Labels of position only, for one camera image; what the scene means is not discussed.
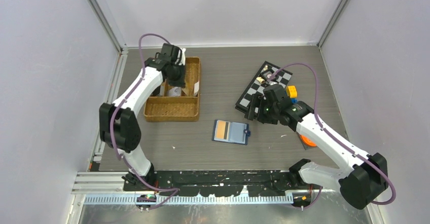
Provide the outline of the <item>blue card holder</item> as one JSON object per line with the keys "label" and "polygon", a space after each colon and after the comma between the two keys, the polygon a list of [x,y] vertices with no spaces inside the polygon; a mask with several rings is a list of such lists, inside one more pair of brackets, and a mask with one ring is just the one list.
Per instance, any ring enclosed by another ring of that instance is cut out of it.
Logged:
{"label": "blue card holder", "polygon": [[249,124],[247,123],[238,123],[238,122],[230,122],[230,130],[229,130],[229,138],[228,140],[215,139],[215,130],[216,130],[216,122],[214,121],[213,132],[212,132],[212,141],[224,142],[224,143],[232,143],[239,145],[248,145],[248,138],[251,135],[251,131],[249,129]]}

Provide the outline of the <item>tan credit card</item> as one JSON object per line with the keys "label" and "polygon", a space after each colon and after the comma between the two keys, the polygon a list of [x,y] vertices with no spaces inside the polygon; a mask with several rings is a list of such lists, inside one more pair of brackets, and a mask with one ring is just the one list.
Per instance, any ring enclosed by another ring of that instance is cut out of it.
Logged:
{"label": "tan credit card", "polygon": [[215,139],[228,140],[229,130],[230,130],[230,122],[217,120],[216,130],[214,135]]}

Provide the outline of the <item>gold VIP credit card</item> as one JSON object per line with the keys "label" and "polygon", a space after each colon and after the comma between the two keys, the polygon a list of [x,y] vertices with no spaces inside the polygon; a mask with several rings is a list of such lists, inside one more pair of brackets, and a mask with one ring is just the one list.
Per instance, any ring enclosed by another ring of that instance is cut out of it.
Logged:
{"label": "gold VIP credit card", "polygon": [[197,82],[194,84],[194,88],[193,88],[193,96],[194,96],[194,97],[197,97],[197,96],[198,96],[199,88],[200,88],[200,82],[199,82],[199,81],[197,81]]}

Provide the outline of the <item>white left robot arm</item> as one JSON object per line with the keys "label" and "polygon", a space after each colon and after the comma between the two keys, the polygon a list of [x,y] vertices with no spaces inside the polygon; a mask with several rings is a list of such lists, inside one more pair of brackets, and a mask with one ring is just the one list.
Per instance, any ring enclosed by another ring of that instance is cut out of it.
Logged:
{"label": "white left robot arm", "polygon": [[136,184],[144,191],[155,186],[153,164],[140,146],[141,130],[137,121],[140,112],[152,93],[164,82],[174,87],[185,87],[185,48],[164,43],[160,52],[143,63],[136,79],[112,103],[99,108],[99,137],[117,156],[124,160],[136,177]]}

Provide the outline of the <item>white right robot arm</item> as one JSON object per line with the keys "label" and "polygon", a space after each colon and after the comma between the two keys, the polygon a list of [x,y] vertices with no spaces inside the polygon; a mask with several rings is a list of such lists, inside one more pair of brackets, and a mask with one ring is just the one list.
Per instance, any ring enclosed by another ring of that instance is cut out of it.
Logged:
{"label": "white right robot arm", "polygon": [[302,189],[307,184],[315,184],[337,191],[356,209],[377,204],[375,199],[386,189],[391,189],[391,198],[384,204],[395,199],[386,158],[380,153],[370,155],[354,146],[328,126],[308,104],[293,102],[281,85],[273,84],[253,94],[245,118],[289,127],[312,141],[337,165],[331,168],[301,159],[289,168],[293,187]]}

